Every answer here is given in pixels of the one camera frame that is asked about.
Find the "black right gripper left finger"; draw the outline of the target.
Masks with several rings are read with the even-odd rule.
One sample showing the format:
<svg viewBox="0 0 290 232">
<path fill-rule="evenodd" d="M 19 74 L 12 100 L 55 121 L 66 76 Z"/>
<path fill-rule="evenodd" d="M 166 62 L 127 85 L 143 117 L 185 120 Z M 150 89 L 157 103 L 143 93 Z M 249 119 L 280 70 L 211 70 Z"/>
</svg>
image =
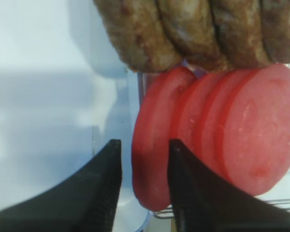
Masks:
<svg viewBox="0 0 290 232">
<path fill-rule="evenodd" d="M 121 141 L 112 139 L 57 186 L 1 210 L 0 232 L 111 232 L 121 183 Z"/>
</svg>

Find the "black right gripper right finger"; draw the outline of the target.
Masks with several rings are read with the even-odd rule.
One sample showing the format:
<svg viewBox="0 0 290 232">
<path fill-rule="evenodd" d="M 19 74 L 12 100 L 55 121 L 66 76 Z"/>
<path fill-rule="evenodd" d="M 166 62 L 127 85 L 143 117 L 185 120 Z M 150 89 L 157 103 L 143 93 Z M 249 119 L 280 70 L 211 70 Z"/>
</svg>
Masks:
<svg viewBox="0 0 290 232">
<path fill-rule="evenodd" d="M 179 139 L 169 142 L 167 178 L 179 232 L 290 232 L 290 212 L 231 185 Z"/>
</svg>

